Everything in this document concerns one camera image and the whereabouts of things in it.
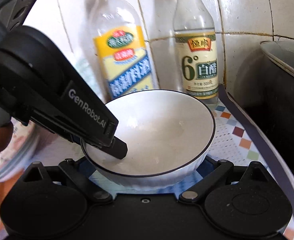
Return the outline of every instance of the bottle label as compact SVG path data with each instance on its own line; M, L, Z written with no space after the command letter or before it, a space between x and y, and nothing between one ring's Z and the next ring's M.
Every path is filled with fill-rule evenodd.
M140 26L122 26L94 39L112 99L153 89L151 66Z
M214 97L218 92L216 34L177 34L176 49L187 94Z

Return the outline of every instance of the white bowl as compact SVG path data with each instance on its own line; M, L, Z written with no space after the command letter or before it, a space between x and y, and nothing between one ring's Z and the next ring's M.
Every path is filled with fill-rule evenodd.
M204 160L215 135L205 104L181 92L145 90L106 104L119 120L115 136L127 143L118 160L90 145L83 150L111 181L137 190L165 188L182 181Z

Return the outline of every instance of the orange square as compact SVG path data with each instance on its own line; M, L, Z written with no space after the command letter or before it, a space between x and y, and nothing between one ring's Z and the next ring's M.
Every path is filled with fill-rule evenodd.
M249 149L251 145L251 141L241 138L239 146Z
M288 239L288 240L293 240L294 239L294 230L291 228L286 228L284 236Z
M222 112L222 114L220 116L223 117L223 118L229 119L229 117L231 116L231 114L226 113L226 112Z

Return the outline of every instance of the bowl rim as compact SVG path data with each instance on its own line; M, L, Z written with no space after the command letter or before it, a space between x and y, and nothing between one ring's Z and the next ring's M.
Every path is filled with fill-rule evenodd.
M114 175L118 175L118 176L122 176L122 177L130 177L130 178L148 178L148 177L156 177L156 176L160 176L160 175L164 175L164 174L168 174L168 173L171 173L173 171L176 171L176 170L179 170L181 168L184 168L186 166L188 166L189 164L191 164L192 162L194 162L195 160L197 160L202 154L204 154L206 152L206 150L209 148L209 146L211 145L211 142L213 141L214 139L214 136L215 136L215 132L216 132L216 122L215 122L215 117L212 113L212 111L209 109L208 106L206 106L205 103L203 103L202 101L199 101L197 98L194 98L193 96L191 95L188 95L184 92L180 92L180 91L174 91L174 90L168 90L168 89L149 89L149 90L143 90L143 91L137 91L137 92L134 92L134 93L141 93L141 92L146 92L146 91L153 91L153 90L163 90L163 91L171 91L171 92L175 92L175 93L181 93L181 94L184 94L184 95L187 95L191 98L193 98L194 100L197 100L199 103L202 103L206 108L207 110L210 112L210 115L211 115L211 118L213 120L213 124L214 124L214 127L213 127L213 132L212 132L212 135L210 137L210 140L208 142L208 144L205 146L205 148L195 157L193 158L192 160L190 160L189 162L177 167L177 168L174 168L172 170L169 170L169 171L164 171L164 172L161 172L161 173L157 173L157 174L148 174L148 175L128 175L128 174L122 174L122 173L117 173L117 172L114 172L114 171L110 171L102 166L100 166L99 164L97 164L95 161L93 161L90 156L88 155L87 153L87 143L81 139L80 140L80 146L81 146L81 149L85 155L85 157L89 160L89 162L94 165L94 166L97 166L98 168L108 172L108 173L111 173L111 174L114 174Z

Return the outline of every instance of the clear glass bottle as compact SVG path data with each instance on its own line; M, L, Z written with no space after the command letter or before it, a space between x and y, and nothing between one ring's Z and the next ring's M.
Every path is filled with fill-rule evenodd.
M216 35L201 0L177 0L174 31L185 92L213 111L218 103Z
M151 66L135 9L125 0L96 0L89 21L111 99L153 89Z

